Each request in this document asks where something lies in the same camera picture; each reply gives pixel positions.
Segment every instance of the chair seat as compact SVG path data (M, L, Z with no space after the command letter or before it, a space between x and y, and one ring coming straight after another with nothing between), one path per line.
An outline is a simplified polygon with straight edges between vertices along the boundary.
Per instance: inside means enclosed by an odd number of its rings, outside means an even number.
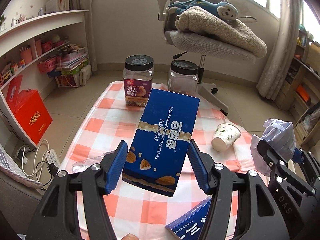
M238 63L255 63L256 60L255 55L247 50L196 33L166 31L164 35L170 44L183 51L234 60Z

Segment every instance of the floral paper cup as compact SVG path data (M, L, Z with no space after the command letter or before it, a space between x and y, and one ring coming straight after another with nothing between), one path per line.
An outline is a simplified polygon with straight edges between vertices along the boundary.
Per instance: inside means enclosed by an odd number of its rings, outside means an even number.
M223 152L240 136L241 132L235 125L231 123L221 123L214 133L211 145L216 151Z

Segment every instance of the empty clear jar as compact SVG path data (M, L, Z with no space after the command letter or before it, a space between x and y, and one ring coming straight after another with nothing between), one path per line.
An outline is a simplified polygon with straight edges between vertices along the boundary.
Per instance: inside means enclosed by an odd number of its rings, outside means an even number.
M168 81L168 91L193 95L198 83L199 67L186 60L174 60L171 62Z
M127 106L146 106L153 77L153 58L134 55L124 61L123 82Z

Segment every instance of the red and white checkered tablecloth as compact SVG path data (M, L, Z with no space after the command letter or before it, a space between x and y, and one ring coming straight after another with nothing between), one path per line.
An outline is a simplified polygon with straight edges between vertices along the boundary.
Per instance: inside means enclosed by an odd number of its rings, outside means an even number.
M153 88L166 89L153 84ZM201 98L192 138L202 152L209 153L216 163L231 171L254 169L250 153L251 134L239 126L241 137L223 153L211 146L213 134L220 123L230 122L216 107ZM113 151L121 140L130 147L144 108L126 106L123 82L111 83L92 107L73 139L60 170L72 172L72 164ZM82 193L78 192L78 212L82 237L88 239ZM199 188L188 156L185 159L173 197L159 195L123 182L104 196L108 214L118 239L128 233L140 240L171 240L174 236L165 225L179 218L207 196ZM234 192L227 236L233 235L237 213L237 193Z

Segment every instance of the blue stuffed animal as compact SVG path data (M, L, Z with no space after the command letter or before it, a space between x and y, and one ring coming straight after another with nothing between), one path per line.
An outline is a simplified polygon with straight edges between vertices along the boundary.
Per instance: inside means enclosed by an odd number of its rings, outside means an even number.
M175 2L169 5L168 12L170 14L176 13L177 15L182 14L185 10L193 6L199 6L209 13L215 15L221 20L235 20L238 17L238 10L228 0L221 1L220 3L214 4L205 0L190 0L187 2Z

